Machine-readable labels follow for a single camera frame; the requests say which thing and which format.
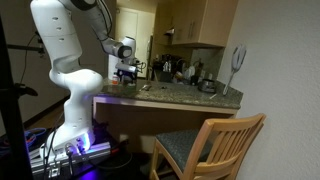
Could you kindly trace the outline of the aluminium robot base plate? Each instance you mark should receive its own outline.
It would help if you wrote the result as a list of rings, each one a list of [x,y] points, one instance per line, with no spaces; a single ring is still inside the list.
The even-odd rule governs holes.
[[[29,153],[32,173],[54,178],[60,175],[64,167],[73,172],[76,164],[105,157],[111,153],[109,142],[92,145],[83,150],[80,145],[67,143],[61,150],[48,150],[44,145]]]

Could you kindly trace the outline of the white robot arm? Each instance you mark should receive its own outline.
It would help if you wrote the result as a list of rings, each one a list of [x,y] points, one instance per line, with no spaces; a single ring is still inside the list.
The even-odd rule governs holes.
[[[67,156],[66,147],[86,152],[95,141],[92,126],[92,99],[102,90],[103,77],[80,66],[81,45],[71,20],[78,10],[89,21],[105,53],[127,58],[132,48],[109,36],[112,19],[103,0],[32,0],[32,17],[51,61],[49,77],[70,91],[64,104],[64,123],[49,135],[39,149],[48,161]]]

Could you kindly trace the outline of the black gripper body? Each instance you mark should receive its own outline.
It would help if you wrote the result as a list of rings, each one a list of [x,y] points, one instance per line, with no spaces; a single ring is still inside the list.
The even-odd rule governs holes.
[[[121,81],[135,84],[137,78],[138,69],[136,66],[118,63],[116,65],[117,76]]]

